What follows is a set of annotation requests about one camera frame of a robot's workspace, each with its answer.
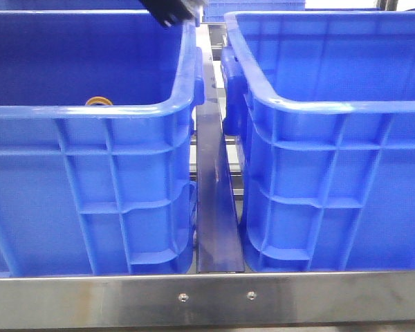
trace black object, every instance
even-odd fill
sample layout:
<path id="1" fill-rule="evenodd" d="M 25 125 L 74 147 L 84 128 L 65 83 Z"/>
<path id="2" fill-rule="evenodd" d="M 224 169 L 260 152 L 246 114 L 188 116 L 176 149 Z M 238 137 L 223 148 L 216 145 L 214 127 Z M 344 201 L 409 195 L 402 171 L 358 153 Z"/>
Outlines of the black object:
<path id="1" fill-rule="evenodd" d="M 185 19 L 192 19 L 196 8 L 204 0 L 140 0 L 162 26 L 173 26 Z"/>

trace screw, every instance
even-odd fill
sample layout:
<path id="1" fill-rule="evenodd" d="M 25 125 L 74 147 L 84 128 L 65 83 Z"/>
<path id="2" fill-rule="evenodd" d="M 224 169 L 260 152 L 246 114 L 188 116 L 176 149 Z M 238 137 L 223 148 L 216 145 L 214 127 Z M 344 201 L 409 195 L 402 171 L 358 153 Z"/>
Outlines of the screw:
<path id="1" fill-rule="evenodd" d="M 179 300 L 180 302 L 186 302 L 188 299 L 189 299 L 189 296 L 188 296 L 186 293 L 181 293 L 181 294 L 178 296 L 178 300 Z"/>
<path id="2" fill-rule="evenodd" d="M 254 292 L 254 291 L 252 290 L 252 291 L 248 292 L 248 294 L 246 295 L 246 297 L 247 297 L 250 301 L 253 301 L 253 300 L 257 297 L 257 294 L 256 294 L 256 292 Z"/>

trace metal frame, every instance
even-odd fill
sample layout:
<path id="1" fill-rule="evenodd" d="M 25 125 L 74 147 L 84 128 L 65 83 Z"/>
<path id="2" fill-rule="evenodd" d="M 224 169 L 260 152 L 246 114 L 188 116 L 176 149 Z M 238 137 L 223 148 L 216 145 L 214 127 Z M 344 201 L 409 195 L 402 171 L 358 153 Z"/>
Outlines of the metal frame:
<path id="1" fill-rule="evenodd" d="M 0 329 L 350 323 L 356 326 L 256 330 L 415 331 L 415 324 L 387 323 L 415 321 L 415 271 L 204 273 L 241 271 L 243 260 L 208 27 L 198 30 L 207 97 L 197 109 L 201 274 L 0 279 Z M 380 325 L 359 325 L 367 322 Z"/>

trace metal rack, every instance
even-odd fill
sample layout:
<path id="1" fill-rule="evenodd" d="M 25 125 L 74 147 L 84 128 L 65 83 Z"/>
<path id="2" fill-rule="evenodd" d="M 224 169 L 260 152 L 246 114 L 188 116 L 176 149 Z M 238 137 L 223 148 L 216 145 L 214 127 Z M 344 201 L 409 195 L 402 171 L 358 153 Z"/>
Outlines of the metal rack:
<path id="1" fill-rule="evenodd" d="M 415 331 L 415 271 L 244 273 L 208 28 L 197 36 L 197 273 L 0 279 L 0 329 Z"/>

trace blue crate in background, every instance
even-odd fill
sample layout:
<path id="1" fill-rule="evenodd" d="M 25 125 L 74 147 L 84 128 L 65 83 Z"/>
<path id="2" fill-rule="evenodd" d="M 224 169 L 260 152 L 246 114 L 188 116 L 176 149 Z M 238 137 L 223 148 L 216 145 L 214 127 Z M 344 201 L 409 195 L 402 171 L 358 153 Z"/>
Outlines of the blue crate in background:
<path id="1" fill-rule="evenodd" d="M 304 10 L 306 0 L 210 0 L 204 8 L 204 22 L 224 22 L 224 14 L 238 10 Z"/>
<path id="2" fill-rule="evenodd" d="M 249 266 L 415 269 L 415 12 L 226 25 L 224 130 L 243 147 Z"/>
<path id="3" fill-rule="evenodd" d="M 200 56 L 146 12 L 0 12 L 0 277 L 189 268 Z"/>
<path id="4" fill-rule="evenodd" d="M 0 10 L 145 9 L 138 0 L 0 0 Z"/>

